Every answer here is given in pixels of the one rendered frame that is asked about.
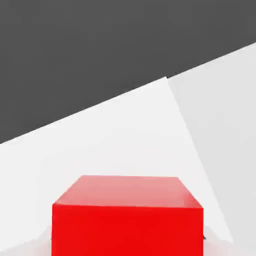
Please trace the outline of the small red cube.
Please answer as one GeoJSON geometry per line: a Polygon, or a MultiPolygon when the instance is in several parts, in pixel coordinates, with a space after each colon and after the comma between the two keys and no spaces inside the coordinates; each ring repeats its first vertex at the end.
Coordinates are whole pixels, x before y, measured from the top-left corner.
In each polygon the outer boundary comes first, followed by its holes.
{"type": "Polygon", "coordinates": [[[51,256],[204,256],[204,209],[177,177],[83,175],[52,205],[51,256]]]}

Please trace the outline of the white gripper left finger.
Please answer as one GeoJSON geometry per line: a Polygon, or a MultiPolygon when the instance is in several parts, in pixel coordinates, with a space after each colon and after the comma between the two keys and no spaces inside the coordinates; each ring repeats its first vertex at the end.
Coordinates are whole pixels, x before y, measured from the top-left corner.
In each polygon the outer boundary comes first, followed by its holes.
{"type": "Polygon", "coordinates": [[[52,256],[52,227],[34,240],[1,251],[0,256],[52,256]]]}

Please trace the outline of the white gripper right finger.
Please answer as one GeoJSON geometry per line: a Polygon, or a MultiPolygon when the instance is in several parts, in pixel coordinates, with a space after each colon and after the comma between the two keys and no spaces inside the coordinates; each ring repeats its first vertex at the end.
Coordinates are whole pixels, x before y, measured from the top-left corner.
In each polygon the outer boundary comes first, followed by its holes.
{"type": "Polygon", "coordinates": [[[229,256],[232,243],[218,238],[207,225],[203,226],[203,235],[203,256],[229,256]]]}

